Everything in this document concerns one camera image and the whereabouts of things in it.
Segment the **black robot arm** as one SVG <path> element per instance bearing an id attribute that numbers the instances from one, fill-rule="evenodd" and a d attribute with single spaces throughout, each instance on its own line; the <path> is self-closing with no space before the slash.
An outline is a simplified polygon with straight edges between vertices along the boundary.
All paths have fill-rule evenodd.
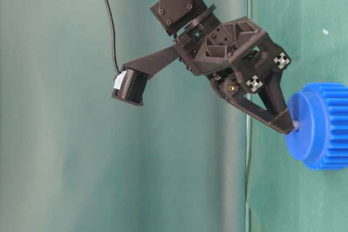
<path id="1" fill-rule="evenodd" d="M 221 99 L 279 133 L 294 130 L 280 87 L 291 60 L 264 29 L 247 17 L 222 23 L 203 0 L 159 0 L 151 11 L 187 69 Z"/>

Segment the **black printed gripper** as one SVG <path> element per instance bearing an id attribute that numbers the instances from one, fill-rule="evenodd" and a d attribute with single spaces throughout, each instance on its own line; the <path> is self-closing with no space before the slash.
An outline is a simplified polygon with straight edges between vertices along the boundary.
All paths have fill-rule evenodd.
<path id="1" fill-rule="evenodd" d="M 291 59 L 253 21 L 195 19 L 174 47 L 194 75 L 217 77 L 217 94 L 224 101 L 279 133 L 295 129 L 280 86 Z M 264 107 L 247 99 L 248 93 L 258 94 Z"/>

